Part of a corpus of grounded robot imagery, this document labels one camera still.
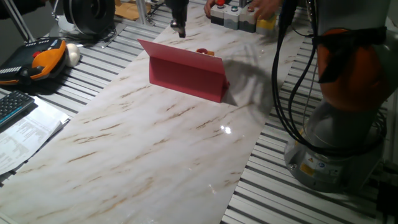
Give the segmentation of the person's right hand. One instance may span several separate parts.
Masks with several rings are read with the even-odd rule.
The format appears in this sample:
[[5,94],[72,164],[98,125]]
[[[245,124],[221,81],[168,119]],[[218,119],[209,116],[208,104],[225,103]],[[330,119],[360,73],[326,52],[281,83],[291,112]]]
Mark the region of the person's right hand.
[[216,4],[216,0],[207,0],[203,8],[207,18],[211,17],[211,8]]

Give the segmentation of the person's left hand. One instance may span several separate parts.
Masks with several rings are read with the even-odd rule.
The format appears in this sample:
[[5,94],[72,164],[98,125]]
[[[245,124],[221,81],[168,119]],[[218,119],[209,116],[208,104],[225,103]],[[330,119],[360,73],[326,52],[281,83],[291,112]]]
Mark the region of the person's left hand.
[[253,0],[250,6],[257,8],[255,19],[270,19],[282,4],[282,0]]

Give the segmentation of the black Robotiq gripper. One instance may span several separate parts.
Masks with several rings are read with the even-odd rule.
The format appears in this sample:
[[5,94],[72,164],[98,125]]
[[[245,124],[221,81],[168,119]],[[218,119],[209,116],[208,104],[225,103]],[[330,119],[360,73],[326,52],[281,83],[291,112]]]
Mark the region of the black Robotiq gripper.
[[187,7],[189,0],[165,0],[166,6],[171,9],[172,17],[176,20],[170,21],[170,27],[178,31],[180,38],[186,38],[185,22],[187,20]]

